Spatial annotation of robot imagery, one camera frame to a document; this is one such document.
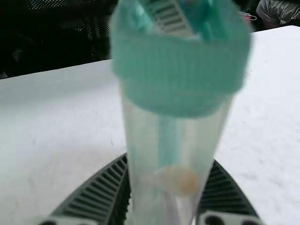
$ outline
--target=translucent cylinder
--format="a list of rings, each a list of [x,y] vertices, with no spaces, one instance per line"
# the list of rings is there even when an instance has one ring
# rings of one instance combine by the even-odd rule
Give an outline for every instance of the translucent cylinder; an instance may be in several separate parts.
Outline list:
[[[155,114],[122,95],[134,225],[190,225],[232,96],[210,115]]]

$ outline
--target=gray fabric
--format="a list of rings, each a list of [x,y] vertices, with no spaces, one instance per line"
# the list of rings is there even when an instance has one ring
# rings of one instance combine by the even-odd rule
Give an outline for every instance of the gray fabric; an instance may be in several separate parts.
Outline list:
[[[293,19],[300,19],[300,4],[280,0],[261,0],[256,12],[267,22],[290,22]]]

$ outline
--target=black mesh chair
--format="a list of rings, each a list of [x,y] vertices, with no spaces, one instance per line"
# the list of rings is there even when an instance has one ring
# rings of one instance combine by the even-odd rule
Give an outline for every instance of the black mesh chair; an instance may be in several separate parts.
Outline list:
[[[117,0],[5,0],[0,68],[10,76],[109,59]]]

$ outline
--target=teal plastic lid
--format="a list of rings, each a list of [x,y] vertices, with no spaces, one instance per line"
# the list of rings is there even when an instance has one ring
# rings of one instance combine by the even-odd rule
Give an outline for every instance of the teal plastic lid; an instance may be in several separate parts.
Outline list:
[[[154,32],[138,1],[119,2],[110,26],[112,67],[129,100],[159,114],[205,116],[242,87],[250,29],[231,0],[207,2],[190,38]]]

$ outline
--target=white surface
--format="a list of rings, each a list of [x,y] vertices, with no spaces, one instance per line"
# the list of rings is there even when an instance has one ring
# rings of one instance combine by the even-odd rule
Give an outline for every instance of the white surface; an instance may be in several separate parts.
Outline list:
[[[254,34],[216,155],[270,225],[300,220],[300,29]],[[110,61],[0,80],[0,224],[49,214],[125,151]]]

